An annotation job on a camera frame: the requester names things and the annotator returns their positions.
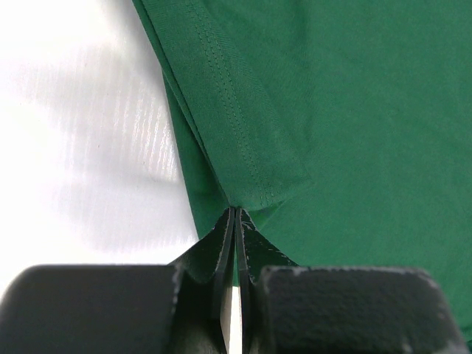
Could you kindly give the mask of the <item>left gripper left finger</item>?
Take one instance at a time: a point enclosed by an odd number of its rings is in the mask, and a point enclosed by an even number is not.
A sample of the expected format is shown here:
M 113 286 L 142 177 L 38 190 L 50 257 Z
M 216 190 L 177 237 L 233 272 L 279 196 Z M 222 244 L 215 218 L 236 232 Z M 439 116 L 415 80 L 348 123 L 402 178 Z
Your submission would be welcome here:
M 235 210 L 167 265 L 37 265 L 1 301 L 3 353 L 227 353 Z

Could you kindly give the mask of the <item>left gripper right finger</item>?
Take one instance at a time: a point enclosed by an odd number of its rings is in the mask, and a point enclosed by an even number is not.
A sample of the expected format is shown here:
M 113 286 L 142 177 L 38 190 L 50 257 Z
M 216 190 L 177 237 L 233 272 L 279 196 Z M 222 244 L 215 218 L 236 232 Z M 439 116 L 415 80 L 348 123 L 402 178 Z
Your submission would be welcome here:
M 439 285 L 417 268 L 301 267 L 235 212 L 244 353 L 463 353 Z

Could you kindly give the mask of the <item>green t-shirt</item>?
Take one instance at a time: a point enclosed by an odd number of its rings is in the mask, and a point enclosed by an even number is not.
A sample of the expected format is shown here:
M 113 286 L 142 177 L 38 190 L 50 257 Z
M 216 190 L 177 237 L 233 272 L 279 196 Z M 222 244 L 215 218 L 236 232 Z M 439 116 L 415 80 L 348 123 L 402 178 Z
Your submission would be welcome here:
M 307 266 L 405 266 L 471 338 L 471 3 L 136 1 L 192 216 Z

